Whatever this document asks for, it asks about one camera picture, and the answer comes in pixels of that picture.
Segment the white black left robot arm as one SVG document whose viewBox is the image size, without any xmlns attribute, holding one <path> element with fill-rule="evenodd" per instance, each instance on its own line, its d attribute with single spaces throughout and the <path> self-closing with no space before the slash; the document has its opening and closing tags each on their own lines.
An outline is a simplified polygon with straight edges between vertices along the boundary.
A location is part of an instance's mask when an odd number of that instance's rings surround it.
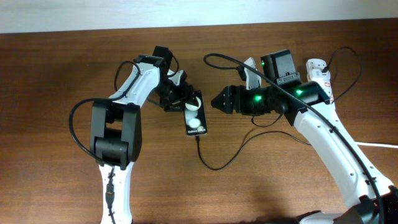
<svg viewBox="0 0 398 224">
<path fill-rule="evenodd" d="M 152 92 L 165 111 L 198 106 L 193 87 L 183 70 L 170 70 L 175 60 L 167 47 L 156 46 L 152 55 L 132 61 L 127 80 L 105 100 L 92 107 L 90 152 L 97 156 L 103 181 L 102 223 L 132 223 L 130 187 L 132 168 L 142 146 L 141 108 Z"/>
</svg>

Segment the black Samsung Galaxy smartphone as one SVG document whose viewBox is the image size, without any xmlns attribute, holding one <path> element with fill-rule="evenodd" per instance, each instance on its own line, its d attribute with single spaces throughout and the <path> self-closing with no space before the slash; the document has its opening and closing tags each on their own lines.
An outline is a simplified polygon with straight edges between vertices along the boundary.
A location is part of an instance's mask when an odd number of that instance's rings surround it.
<svg viewBox="0 0 398 224">
<path fill-rule="evenodd" d="M 195 91 L 194 97 L 198 102 L 198 106 L 185 104 L 184 115 L 187 136 L 198 136 L 208 133 L 202 92 Z"/>
</svg>

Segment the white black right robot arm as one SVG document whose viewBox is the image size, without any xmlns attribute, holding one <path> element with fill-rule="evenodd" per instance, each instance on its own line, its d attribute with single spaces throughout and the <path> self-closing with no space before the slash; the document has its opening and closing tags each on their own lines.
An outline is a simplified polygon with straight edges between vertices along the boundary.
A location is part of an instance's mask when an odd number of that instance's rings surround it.
<svg viewBox="0 0 398 224">
<path fill-rule="evenodd" d="M 211 105 L 224 113 L 260 116 L 271 111 L 285 116 L 316 150 L 336 182 L 347 211 L 320 210 L 273 223 L 397 223 L 397 187 L 360 150 L 342 125 L 325 88 L 302 83 L 292 54 L 281 50 L 261 57 L 263 72 L 252 60 L 236 63 L 245 86 L 227 86 Z"/>
</svg>

